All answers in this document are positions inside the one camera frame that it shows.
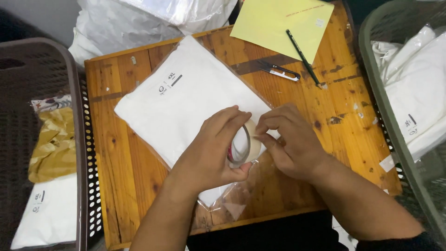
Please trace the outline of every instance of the pencil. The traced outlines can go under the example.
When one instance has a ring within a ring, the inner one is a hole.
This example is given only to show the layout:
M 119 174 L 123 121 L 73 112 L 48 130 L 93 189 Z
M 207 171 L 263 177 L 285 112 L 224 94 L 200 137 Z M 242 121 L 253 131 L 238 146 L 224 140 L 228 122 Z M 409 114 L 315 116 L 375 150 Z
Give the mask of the pencil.
M 286 33 L 288 34 L 289 39 L 291 40 L 291 42 L 294 45 L 294 48 L 296 48 L 297 53 L 299 54 L 299 56 L 302 59 L 302 62 L 304 62 L 305 68 L 307 68 L 307 71 L 309 72 L 309 74 L 311 75 L 311 77 L 313 78 L 314 82 L 316 83 L 316 86 L 319 87 L 319 80 L 316 78 L 316 75 L 313 72 L 313 68 L 311 67 L 311 65 L 308 63 L 308 61 L 306 60 L 304 54 L 302 53 L 301 49 L 299 48 L 299 46 L 296 43 L 296 40 L 294 40 L 293 35 L 291 35 L 291 32 L 289 31 L 289 29 L 286 30 Z

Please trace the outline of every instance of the wooden board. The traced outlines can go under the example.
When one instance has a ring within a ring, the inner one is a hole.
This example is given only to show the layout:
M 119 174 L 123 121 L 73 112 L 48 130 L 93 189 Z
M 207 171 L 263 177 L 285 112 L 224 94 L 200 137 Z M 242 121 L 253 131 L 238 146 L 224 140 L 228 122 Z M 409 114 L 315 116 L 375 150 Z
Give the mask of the wooden board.
M 228 26 L 194 36 L 273 106 L 295 103 L 327 152 L 380 188 L 388 189 L 391 195 L 401 192 L 395 169 L 386 173 L 379 166 L 389 149 L 353 53 L 352 31 L 341 1 L 335 2 L 313 64 L 327 89 L 315 87 L 302 62 L 232 38 L 231 29 Z M 178 41 L 121 51 L 85 63 L 108 249 L 130 246 L 168 174 L 146 143 L 113 109 L 121 97 L 150 75 Z M 295 83 L 260 71 L 257 59 L 299 72 L 302 78 Z M 223 203 L 246 206 L 234 221 Z M 326 208 L 312 186 L 282 174 L 267 152 L 252 169 L 248 181 L 217 201 L 217 206 L 221 209 L 212 212 L 197 206 L 191 234 Z

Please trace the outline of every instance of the tape roll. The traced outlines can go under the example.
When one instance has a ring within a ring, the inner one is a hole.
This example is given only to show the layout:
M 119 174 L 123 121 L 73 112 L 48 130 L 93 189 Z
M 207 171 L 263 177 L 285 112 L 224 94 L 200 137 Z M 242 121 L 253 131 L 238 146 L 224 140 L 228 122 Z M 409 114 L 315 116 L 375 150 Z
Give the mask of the tape roll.
M 234 160 L 232 157 L 232 145 L 229 146 L 227 152 L 227 158 L 228 160 L 235 164 L 235 165 L 241 165 L 244 163 L 251 162 L 255 160 L 260 153 L 260 148 L 262 147 L 262 143 L 254 138 L 256 135 L 256 124 L 251 119 L 248 120 L 244 125 L 243 129 L 246 133 L 246 139 L 248 140 L 248 150 L 246 151 L 246 154 L 243 156 L 241 160 Z

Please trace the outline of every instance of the scissors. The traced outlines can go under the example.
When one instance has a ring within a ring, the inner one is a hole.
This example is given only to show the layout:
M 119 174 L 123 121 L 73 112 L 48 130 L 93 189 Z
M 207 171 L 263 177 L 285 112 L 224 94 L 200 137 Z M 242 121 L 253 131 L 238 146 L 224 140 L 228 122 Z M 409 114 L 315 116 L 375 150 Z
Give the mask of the scissors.
M 287 70 L 285 68 L 282 68 L 280 66 L 277 66 L 277 65 L 274 65 L 274 64 L 271 64 L 271 63 L 268 63 L 268 62 L 263 61 L 263 60 L 258 60 L 258 62 L 264 65 L 264 66 L 259 67 L 259 69 L 261 69 L 262 71 L 266 71 L 266 72 L 269 72 L 271 74 L 274 74 L 274 75 L 277 75 L 279 77 L 286 78 L 286 79 L 289 79 L 289 80 L 292 80 L 292 81 L 295 81 L 295 82 L 298 81 L 301 78 L 300 74 L 297 73 L 297 72 Z M 274 71 L 273 69 L 278 69 L 278 70 L 281 70 L 283 72 L 279 73 L 277 71 Z M 285 72 L 293 74 L 294 78 L 288 77 L 287 75 L 285 75 Z

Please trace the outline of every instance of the yellow fabric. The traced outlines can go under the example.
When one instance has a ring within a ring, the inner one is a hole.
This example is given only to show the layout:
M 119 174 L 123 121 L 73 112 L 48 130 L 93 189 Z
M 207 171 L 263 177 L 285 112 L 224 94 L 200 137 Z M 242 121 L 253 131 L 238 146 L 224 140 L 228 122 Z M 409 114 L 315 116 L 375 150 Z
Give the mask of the yellow fabric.
M 301 60 L 289 29 L 312 64 L 334 7 L 319 0 L 245 0 L 231 37 Z
M 39 113 L 44 123 L 29 161 L 28 179 L 39 183 L 76 172 L 73 110 Z

